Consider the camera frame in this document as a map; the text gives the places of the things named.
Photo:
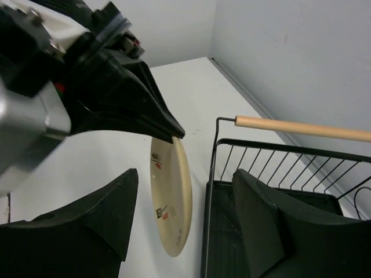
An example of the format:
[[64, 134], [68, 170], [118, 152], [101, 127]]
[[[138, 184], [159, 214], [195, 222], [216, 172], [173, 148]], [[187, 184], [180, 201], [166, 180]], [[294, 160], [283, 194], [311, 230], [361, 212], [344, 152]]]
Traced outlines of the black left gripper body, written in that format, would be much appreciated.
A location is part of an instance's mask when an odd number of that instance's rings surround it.
[[144, 50], [129, 20], [109, 2], [91, 10], [83, 1], [32, 1], [64, 14], [88, 29], [67, 50], [42, 25], [41, 14], [1, 7], [1, 77], [9, 90], [32, 98], [52, 82], [66, 110], [66, 84], [89, 75], [110, 58], [141, 59]]

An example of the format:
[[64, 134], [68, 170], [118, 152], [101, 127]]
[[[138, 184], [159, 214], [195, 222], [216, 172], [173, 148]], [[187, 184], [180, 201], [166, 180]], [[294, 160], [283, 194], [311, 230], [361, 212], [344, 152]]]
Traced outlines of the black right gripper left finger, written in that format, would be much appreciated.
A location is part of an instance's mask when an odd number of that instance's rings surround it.
[[1, 225], [1, 277], [118, 277], [139, 176], [128, 169], [102, 188], [32, 221]]

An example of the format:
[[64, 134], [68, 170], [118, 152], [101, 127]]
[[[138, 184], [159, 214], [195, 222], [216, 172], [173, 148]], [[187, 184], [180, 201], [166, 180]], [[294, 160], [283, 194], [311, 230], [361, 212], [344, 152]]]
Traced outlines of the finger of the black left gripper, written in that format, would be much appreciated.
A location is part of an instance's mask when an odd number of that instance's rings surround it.
[[71, 119], [71, 134], [96, 130], [134, 133], [133, 118], [125, 112], [124, 106], [126, 71], [118, 59], [110, 58], [89, 75], [79, 76], [66, 84], [66, 110]]
[[148, 65], [126, 56], [118, 60], [126, 71], [124, 106], [133, 118], [133, 132], [155, 138], [183, 138], [186, 132], [169, 111]]

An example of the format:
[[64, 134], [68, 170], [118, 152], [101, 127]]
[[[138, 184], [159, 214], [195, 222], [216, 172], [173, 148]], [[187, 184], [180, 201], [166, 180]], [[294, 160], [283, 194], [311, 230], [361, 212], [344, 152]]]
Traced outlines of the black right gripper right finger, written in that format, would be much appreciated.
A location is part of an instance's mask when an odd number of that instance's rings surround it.
[[370, 277], [370, 221], [307, 205], [242, 169], [232, 187], [251, 277]]

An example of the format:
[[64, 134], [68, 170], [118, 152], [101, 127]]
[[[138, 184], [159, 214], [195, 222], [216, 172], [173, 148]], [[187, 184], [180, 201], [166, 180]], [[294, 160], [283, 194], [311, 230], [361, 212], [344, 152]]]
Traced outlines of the beige floral plate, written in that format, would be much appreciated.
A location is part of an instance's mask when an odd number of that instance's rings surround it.
[[181, 139], [151, 140], [150, 178], [154, 216], [168, 256], [182, 252], [191, 227], [192, 183]]

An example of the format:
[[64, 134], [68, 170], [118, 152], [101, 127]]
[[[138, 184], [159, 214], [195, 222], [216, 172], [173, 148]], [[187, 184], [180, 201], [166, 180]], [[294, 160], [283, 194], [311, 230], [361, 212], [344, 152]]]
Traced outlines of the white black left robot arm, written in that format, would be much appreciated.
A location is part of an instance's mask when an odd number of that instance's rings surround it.
[[110, 1], [1, 2], [1, 195], [74, 134], [184, 137], [131, 25]]

